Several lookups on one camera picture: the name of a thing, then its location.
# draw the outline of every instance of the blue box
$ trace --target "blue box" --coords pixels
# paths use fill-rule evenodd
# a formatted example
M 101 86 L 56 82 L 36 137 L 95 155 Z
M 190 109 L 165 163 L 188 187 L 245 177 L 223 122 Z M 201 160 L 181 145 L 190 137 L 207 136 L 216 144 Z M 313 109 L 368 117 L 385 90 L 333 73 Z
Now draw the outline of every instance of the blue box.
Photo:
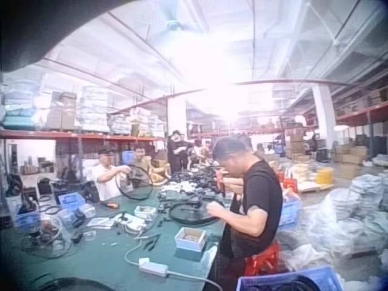
M 18 214 L 22 204 L 16 208 L 15 226 L 29 232 L 31 228 L 39 227 L 41 223 L 41 214 L 36 209 L 35 211 Z
M 283 202 L 278 230 L 288 229 L 298 223 L 302 203 L 293 195 L 287 195 L 287 197 L 289 200 Z
M 334 271 L 329 266 L 276 275 L 240 277 L 238 279 L 236 291 L 246 291 L 252 286 L 274 286 L 277 284 L 289 283 L 294 281 L 299 275 L 306 276 L 313 280 L 321 291 L 343 291 Z
M 125 150 L 122 152 L 122 164 L 123 165 L 129 165 L 133 161 L 134 156 L 133 150 Z
M 77 210 L 79 206 L 85 204 L 85 199 L 77 192 L 58 196 L 62 209 Z

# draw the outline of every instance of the hand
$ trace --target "hand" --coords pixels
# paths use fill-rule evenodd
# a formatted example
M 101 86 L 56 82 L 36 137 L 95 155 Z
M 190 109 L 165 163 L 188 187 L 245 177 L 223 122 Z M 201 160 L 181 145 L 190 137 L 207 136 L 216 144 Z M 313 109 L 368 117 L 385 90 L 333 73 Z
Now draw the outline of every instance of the hand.
M 123 174 L 129 174 L 131 172 L 131 168 L 128 167 L 128 166 L 118 166 L 117 167 L 117 171 L 119 173 L 123 173 Z
M 222 214 L 225 212 L 225 208 L 216 201 L 209 203 L 206 206 L 206 209 L 208 214 L 219 218 L 221 218 Z

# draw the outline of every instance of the green workbench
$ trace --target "green workbench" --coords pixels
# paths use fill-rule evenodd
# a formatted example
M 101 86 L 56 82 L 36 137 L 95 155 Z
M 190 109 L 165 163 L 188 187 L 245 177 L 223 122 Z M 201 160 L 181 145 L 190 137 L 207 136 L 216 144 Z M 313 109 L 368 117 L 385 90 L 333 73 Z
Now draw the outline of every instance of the green workbench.
M 116 197 L 112 201 L 120 204 L 118 210 L 108 209 L 96 204 L 98 216 L 109 215 L 126 210 L 133 215 L 137 205 L 158 207 L 156 191 L 151 197 L 144 201 L 134 201 L 126 197 Z M 20 250 L 20 241 L 25 236 L 17 229 L 8 229 L 1 232 L 1 261 L 2 266 L 9 270 L 11 274 L 16 274 L 18 284 L 22 290 L 34 290 L 31 282 L 42 275 L 49 273 L 54 278 L 78 277 L 91 279 L 103 283 L 116 291 L 129 290 L 202 290 L 204 282 L 170 276 L 161 278 L 140 272 L 136 266 L 124 260 L 126 251 L 138 244 L 133 240 L 132 235 L 119 228 L 112 227 L 110 230 L 86 228 L 89 219 L 80 227 L 84 231 L 95 230 L 96 238 L 92 241 L 81 242 L 69 252 L 58 259 L 43 259 Z M 157 223 L 146 234 L 161 233 L 156 247 L 152 251 L 143 250 L 147 240 L 143 241 L 142 247 L 128 255 L 131 261 L 139 258 L 149 257 L 150 261 L 166 264 L 169 270 L 185 273 L 187 275 L 206 278 L 212 266 L 219 240 L 224 230 L 224 222 L 217 221 L 209 226 L 201 227 L 206 230 L 207 244 L 202 253 L 177 249 L 174 236 L 181 226 L 173 221 L 164 222 L 161 227 Z M 52 279 L 46 276 L 36 282 L 36 286 L 41 286 Z

